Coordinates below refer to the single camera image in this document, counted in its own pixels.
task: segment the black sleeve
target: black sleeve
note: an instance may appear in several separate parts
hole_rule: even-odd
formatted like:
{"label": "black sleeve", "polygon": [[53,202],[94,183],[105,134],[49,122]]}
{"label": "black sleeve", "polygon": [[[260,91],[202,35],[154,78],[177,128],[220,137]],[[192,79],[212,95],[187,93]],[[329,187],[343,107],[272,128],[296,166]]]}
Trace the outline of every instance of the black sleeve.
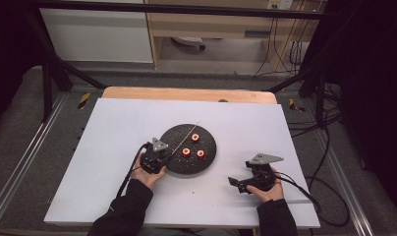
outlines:
{"label": "black sleeve", "polygon": [[296,221],[285,200],[268,201],[257,208],[260,236],[297,235]]}
{"label": "black sleeve", "polygon": [[109,210],[96,219],[87,235],[136,235],[143,225],[152,196],[152,191],[141,181],[131,179],[126,195],[113,200]]}

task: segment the black round plate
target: black round plate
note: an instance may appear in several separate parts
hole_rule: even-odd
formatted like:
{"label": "black round plate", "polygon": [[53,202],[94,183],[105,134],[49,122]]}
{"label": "black round plate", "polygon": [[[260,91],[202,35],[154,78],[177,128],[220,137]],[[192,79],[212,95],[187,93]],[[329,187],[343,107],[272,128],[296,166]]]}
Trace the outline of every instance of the black round plate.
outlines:
{"label": "black round plate", "polygon": [[[180,142],[192,129],[194,130],[177,148]],[[194,143],[192,140],[193,134],[199,135],[199,141],[197,143]],[[174,149],[177,148],[171,155],[171,159],[167,164],[167,169],[177,174],[192,175],[200,173],[210,166],[216,156],[216,141],[205,128],[200,126],[195,127],[195,125],[191,124],[175,126],[165,132],[160,140],[169,146],[169,149],[166,150],[166,154],[171,154]],[[183,157],[182,151],[184,148],[190,149],[190,157]],[[204,150],[205,159],[197,157],[198,150]]]}

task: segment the white tabletop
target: white tabletop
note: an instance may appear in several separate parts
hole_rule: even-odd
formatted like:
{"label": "white tabletop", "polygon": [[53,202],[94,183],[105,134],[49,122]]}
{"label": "white tabletop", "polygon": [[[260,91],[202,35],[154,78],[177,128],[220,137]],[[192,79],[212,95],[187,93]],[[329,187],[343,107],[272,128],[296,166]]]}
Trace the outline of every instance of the white tabletop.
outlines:
{"label": "white tabletop", "polygon": [[[100,98],[44,221],[92,224],[108,210],[142,144],[198,121],[216,140],[213,163],[195,176],[167,171],[153,190],[145,225],[258,226],[259,199],[239,194],[228,182],[251,178],[245,161],[258,152],[284,157],[271,165],[307,189],[280,105]],[[311,202],[295,187],[283,186],[297,226],[319,227]]]}

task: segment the hand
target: hand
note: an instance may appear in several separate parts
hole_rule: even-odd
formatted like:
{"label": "hand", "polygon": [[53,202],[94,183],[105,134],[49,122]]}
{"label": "hand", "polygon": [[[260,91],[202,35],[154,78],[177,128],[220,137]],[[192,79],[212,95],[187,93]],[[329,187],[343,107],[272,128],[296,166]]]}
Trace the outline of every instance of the hand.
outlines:
{"label": "hand", "polygon": [[[280,177],[280,175],[277,173],[277,171],[274,168],[272,168],[272,171],[275,173],[276,176]],[[254,187],[251,185],[248,185],[247,189],[254,195],[260,197],[260,199],[264,203],[271,201],[271,200],[277,201],[277,200],[284,199],[284,193],[282,190],[282,184],[281,184],[280,179],[275,179],[274,186],[272,187],[272,189],[270,189],[267,192],[264,192],[264,191],[258,189],[257,187]]]}
{"label": "hand", "polygon": [[138,179],[143,184],[145,184],[150,190],[152,190],[153,187],[155,186],[156,181],[164,177],[166,167],[165,166],[162,167],[161,171],[157,174],[149,174],[140,167],[141,166],[140,159],[142,155],[143,153],[141,153],[140,156],[138,156],[137,162],[135,163],[134,172],[132,172],[131,174],[131,178]]}

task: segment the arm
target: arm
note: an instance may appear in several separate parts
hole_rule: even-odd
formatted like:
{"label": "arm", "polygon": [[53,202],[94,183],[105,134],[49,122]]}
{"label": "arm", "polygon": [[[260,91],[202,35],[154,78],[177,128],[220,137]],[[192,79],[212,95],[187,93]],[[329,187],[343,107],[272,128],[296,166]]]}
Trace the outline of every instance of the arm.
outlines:
{"label": "arm", "polygon": [[256,209],[261,236],[297,236],[296,222],[284,200],[281,180],[276,179],[274,187],[267,192],[254,186],[247,186],[247,188],[263,201],[263,204]]}
{"label": "arm", "polygon": [[138,167],[140,158],[135,164],[126,195],[112,201],[109,210],[93,223],[88,236],[136,235],[141,229],[145,211],[153,197],[151,190],[164,176],[165,167],[158,174],[148,174]]}

